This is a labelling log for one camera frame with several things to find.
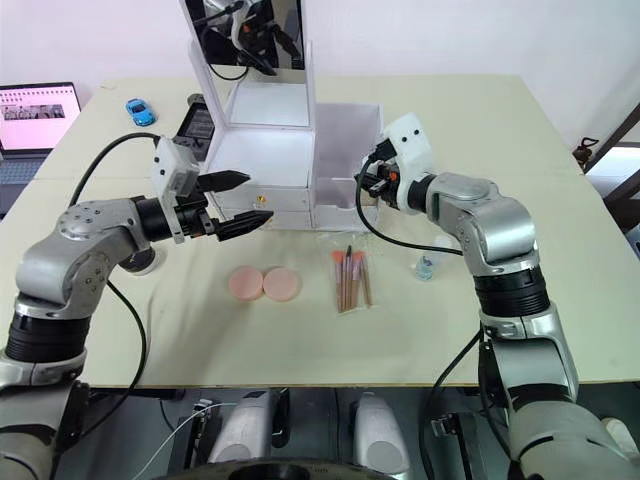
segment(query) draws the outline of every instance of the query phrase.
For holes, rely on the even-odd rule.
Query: round makeup sponge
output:
[[[255,300],[262,295],[262,272],[254,267],[236,268],[229,276],[229,292],[238,300]]]
[[[300,279],[289,268],[274,268],[265,275],[262,288],[270,299],[286,302],[298,294]]]

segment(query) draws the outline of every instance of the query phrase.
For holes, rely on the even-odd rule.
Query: table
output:
[[[640,263],[575,165],[559,134],[522,81],[512,76],[319,77],[319,101],[376,102],[387,122],[407,111],[422,120],[442,171],[491,178],[518,198],[536,223],[542,268],[557,303],[583,382],[640,379],[636,353]],[[12,316],[19,259],[48,234],[94,155],[134,127],[124,102],[147,100],[158,114],[148,129],[173,136],[187,111],[194,79],[106,82],[0,223],[0,343]],[[151,142],[113,151],[82,199],[153,195]],[[384,208],[380,228],[406,241],[439,234],[424,216]],[[218,243],[215,237],[160,242],[162,266],[145,277],[119,270],[113,282],[138,308],[150,337],[140,386],[428,385],[478,325],[473,281],[460,258],[448,259],[429,282],[417,280],[418,252],[370,235],[357,242],[370,255],[376,306],[338,316],[333,300],[332,237],[262,231]],[[298,270],[300,295],[234,301],[225,289],[238,265]],[[125,307],[105,291],[87,338],[83,380],[128,385],[139,338]],[[472,352],[448,384],[476,384]]]

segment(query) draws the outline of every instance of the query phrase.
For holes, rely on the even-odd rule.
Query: clear bottle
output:
[[[434,245],[436,247],[451,248],[451,239],[444,235],[438,235]],[[431,280],[436,267],[438,264],[442,263],[447,255],[449,254],[445,252],[432,252],[430,250],[425,250],[420,255],[420,258],[418,258],[416,263],[416,277],[423,281]]]

